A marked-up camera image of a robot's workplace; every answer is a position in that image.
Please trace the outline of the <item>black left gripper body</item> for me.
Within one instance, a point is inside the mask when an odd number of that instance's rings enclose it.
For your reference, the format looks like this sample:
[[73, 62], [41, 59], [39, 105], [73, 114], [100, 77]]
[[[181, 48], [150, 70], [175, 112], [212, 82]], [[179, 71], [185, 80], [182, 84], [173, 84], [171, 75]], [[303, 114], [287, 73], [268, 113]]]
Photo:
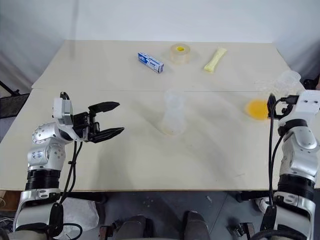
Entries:
[[96, 121], [94, 111], [82, 112], [73, 116], [73, 130], [84, 141], [91, 142], [100, 132], [100, 124]]

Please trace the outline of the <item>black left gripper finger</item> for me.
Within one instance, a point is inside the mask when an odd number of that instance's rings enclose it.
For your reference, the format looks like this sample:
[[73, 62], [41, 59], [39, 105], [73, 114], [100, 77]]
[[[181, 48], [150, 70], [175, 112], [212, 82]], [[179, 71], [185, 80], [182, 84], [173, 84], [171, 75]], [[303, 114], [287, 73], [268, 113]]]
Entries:
[[117, 108], [120, 105], [118, 102], [114, 101], [106, 101], [106, 102], [101, 102], [97, 103], [94, 105], [91, 105], [88, 107], [89, 109], [89, 117], [94, 118], [98, 113], [105, 113], [108, 111], [112, 111], [113, 109]]
[[116, 128], [109, 128], [102, 131], [97, 131], [95, 133], [90, 133], [88, 136], [88, 141], [95, 144], [103, 141], [107, 141], [121, 134], [124, 130], [125, 130], [124, 127], [116, 127]]

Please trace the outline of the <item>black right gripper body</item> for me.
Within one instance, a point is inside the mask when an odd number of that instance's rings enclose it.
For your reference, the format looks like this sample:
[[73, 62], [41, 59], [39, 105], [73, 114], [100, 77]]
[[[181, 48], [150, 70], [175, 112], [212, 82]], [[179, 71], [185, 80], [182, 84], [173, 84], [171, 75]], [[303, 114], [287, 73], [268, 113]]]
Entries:
[[281, 114], [275, 114], [276, 119], [282, 119], [283, 117], [289, 115], [289, 113], [292, 111], [294, 105], [298, 102], [298, 95], [289, 95], [287, 97], [282, 97], [277, 100], [277, 103], [285, 103], [287, 106], [284, 107], [281, 110]]

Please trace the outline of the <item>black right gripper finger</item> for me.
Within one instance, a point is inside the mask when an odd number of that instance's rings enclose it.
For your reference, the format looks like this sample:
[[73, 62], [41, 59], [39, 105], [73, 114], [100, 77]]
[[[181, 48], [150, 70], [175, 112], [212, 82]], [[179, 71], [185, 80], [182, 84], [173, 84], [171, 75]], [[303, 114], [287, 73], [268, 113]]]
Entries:
[[267, 100], [268, 118], [271, 119], [276, 115], [277, 100], [274, 94], [270, 94]]

